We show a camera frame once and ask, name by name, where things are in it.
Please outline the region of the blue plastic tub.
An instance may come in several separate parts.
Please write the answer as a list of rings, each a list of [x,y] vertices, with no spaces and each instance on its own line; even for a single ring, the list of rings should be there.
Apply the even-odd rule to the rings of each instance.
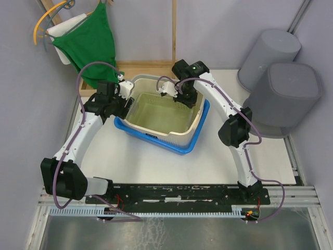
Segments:
[[[135,138],[140,139],[142,141],[148,142],[148,143],[153,144],[157,147],[164,148],[164,149],[166,149],[168,151],[171,151],[173,153],[176,153],[176,154],[179,154],[179,155],[185,155],[185,154],[190,153],[194,149],[194,147],[195,147],[195,145],[198,141],[198,138],[199,138],[200,132],[202,130],[202,127],[204,125],[204,122],[206,120],[206,117],[208,115],[209,109],[210,109],[210,103],[209,103],[208,100],[205,100],[204,105],[203,105],[202,116],[200,118],[198,126],[197,126],[197,128],[194,132],[192,140],[185,147],[175,146],[175,145],[172,145],[170,143],[164,142],[164,141],[162,141],[158,138],[155,138],[151,135],[146,135],[146,134],[143,134],[141,132],[135,131],[134,129],[128,128],[123,124],[122,120],[118,117],[115,117],[113,123],[114,123],[114,126],[116,128],[125,131],[128,135],[130,135],[132,137],[135,137]]]

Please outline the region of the cream plastic basket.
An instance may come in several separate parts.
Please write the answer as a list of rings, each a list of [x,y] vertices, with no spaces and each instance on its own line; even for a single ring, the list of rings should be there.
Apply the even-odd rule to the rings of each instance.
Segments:
[[[158,76],[139,74],[134,76],[131,105],[125,126],[157,138],[173,146],[186,148],[190,145],[201,119],[204,98],[198,94],[193,108],[175,102],[173,97],[162,97],[156,91]]]

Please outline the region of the pale green plastic tray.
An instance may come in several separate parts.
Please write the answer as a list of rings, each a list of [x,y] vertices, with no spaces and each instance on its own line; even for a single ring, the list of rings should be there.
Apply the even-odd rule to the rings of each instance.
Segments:
[[[142,93],[135,99],[125,122],[147,131],[184,133],[193,123],[196,112],[196,107],[190,109],[170,96]]]

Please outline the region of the grey round plastic bin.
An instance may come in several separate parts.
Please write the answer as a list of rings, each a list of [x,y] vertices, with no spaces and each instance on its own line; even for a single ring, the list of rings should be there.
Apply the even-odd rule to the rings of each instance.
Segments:
[[[251,92],[270,64],[276,61],[293,61],[300,49],[298,38],[287,31],[263,31],[238,70],[239,83]]]

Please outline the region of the grey slotted laundry basket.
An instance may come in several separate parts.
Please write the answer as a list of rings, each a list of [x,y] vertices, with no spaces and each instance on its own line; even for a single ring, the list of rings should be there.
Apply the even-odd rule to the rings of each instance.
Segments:
[[[316,71],[298,62],[274,62],[262,74],[243,107],[262,137],[287,137],[322,95]]]

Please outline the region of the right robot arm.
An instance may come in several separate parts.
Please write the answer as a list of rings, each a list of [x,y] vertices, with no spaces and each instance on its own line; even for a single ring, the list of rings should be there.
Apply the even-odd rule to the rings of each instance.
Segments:
[[[246,204],[252,203],[263,188],[262,182],[254,176],[252,159],[247,149],[252,126],[252,110],[249,107],[243,108],[233,101],[201,61],[189,65],[185,60],[179,60],[173,65],[172,72],[179,79],[175,84],[175,102],[193,108],[200,93],[219,113],[223,125],[218,131],[218,137],[229,147],[235,161],[239,199]]]

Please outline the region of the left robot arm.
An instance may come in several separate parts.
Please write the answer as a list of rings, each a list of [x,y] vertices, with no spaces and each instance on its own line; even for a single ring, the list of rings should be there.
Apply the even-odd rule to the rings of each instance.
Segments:
[[[80,169],[92,139],[111,116],[124,119],[134,99],[134,84],[101,81],[83,105],[79,121],[53,158],[44,158],[41,172],[46,193],[73,200],[97,195],[103,203],[114,200],[115,190],[102,178],[87,178]]]

